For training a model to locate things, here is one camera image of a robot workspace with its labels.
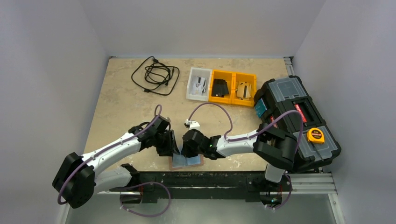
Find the pink leather card holder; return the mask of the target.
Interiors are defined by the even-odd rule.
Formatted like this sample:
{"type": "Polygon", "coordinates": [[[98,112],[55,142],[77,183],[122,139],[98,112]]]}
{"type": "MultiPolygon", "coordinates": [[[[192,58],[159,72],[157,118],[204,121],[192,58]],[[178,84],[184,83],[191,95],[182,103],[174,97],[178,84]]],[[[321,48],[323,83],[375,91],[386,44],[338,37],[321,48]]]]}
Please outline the pink leather card holder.
{"type": "Polygon", "coordinates": [[[188,157],[184,157],[181,154],[173,154],[173,156],[169,158],[170,170],[179,170],[184,168],[197,167],[197,166],[202,166],[203,164],[204,164],[204,158],[202,155],[197,155],[188,158],[188,157]]]}

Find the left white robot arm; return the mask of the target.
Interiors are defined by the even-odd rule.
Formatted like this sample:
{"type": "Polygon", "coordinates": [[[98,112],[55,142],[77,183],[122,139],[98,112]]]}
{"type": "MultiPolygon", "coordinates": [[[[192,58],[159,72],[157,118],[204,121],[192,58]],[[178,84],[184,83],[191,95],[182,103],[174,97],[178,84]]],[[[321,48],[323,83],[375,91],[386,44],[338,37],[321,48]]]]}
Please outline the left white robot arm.
{"type": "Polygon", "coordinates": [[[52,182],[52,187],[58,192],[58,203],[67,203],[75,209],[101,191],[123,187],[128,191],[137,189],[139,178],[134,175],[131,165],[122,165],[112,171],[107,171],[107,168],[150,147],[155,147],[159,156],[177,153],[169,119],[158,115],[145,127],[134,126],[98,150],[83,155],[67,155],[52,182]]]}

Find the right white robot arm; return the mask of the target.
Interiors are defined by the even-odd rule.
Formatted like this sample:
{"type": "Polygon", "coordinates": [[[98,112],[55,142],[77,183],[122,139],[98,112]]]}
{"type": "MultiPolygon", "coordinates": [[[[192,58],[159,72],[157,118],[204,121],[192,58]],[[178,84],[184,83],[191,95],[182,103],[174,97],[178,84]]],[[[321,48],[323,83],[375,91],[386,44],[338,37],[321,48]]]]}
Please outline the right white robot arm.
{"type": "Polygon", "coordinates": [[[197,128],[190,128],[183,136],[180,153],[184,157],[202,155],[211,160],[254,153],[267,162],[262,183],[266,189],[273,190],[280,185],[285,171],[293,168],[299,142],[293,134],[266,123],[249,133],[229,138],[207,137],[197,128]]]}

